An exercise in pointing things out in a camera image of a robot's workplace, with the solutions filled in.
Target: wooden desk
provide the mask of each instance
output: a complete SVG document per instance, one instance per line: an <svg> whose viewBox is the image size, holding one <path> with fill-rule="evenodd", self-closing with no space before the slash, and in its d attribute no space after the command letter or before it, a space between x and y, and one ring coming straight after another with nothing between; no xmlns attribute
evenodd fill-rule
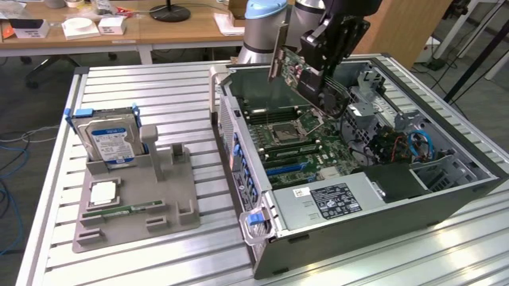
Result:
<svg viewBox="0 0 509 286"><path fill-rule="evenodd" d="M113 1L114 5L138 11L149 11L163 2L163 0ZM226 9L225 5L213 0L182 0L181 2L199 2ZM219 33L214 13L222 13L222 11L210 7L189 5L191 18L179 23L157 21L145 13L141 17L126 19L125 35L107 35L71 41L66 40L61 23L66 20L67 14L78 12L77 9L50 9L39 2L30 2L26 9L34 18L47 19L54 24L50 34L44 39L18 39L16 36L4 39L0 43L0 57L138 51L142 64L153 64L151 51L154 49L242 45L242 36L224 36Z"/></svg>

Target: blue pcie slot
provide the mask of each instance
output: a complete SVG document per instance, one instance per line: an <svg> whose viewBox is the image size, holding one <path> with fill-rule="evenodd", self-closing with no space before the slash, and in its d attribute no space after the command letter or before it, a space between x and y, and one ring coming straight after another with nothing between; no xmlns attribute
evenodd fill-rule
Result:
<svg viewBox="0 0 509 286"><path fill-rule="evenodd" d="M266 171L268 172L268 176L274 176L274 175L280 175L280 174L301 171L306 167L306 165L308 165L308 163L301 163L298 165L286 166L286 167L282 167L282 168L268 170Z"/></svg>

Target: aluminum table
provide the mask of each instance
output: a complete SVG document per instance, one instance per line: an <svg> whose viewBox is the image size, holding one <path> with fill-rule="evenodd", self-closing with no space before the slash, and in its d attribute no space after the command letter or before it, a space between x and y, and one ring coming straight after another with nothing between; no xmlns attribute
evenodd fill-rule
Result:
<svg viewBox="0 0 509 286"><path fill-rule="evenodd" d="M393 59L378 58L509 172L508 153ZM75 74L69 108L115 108L135 102L141 106L142 123L158 125L158 147L186 143L202 226L85 253L73 252L86 150L63 120L18 286L508 284L509 184L468 204L435 227L274 278L253 279L209 119L209 68L228 63L95 67L87 73ZM386 90L404 112L416 108L390 83Z"/></svg>

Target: black lamp base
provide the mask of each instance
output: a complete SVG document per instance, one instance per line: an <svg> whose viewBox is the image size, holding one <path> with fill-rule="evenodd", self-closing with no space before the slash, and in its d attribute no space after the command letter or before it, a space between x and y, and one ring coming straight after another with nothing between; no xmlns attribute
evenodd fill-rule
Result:
<svg viewBox="0 0 509 286"><path fill-rule="evenodd" d="M151 17L163 22L182 22L191 17L191 12L183 6L173 5L171 10L162 9L166 5L155 6L151 11Z"/></svg>

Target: hard drive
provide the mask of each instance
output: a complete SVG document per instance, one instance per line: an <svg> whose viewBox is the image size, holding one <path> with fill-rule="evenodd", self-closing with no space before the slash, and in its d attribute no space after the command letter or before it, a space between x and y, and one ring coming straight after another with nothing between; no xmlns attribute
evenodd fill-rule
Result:
<svg viewBox="0 0 509 286"><path fill-rule="evenodd" d="M69 119L90 161L105 161L109 169L135 165L135 156L146 154L139 138L137 106L107 110L79 109Z"/></svg>

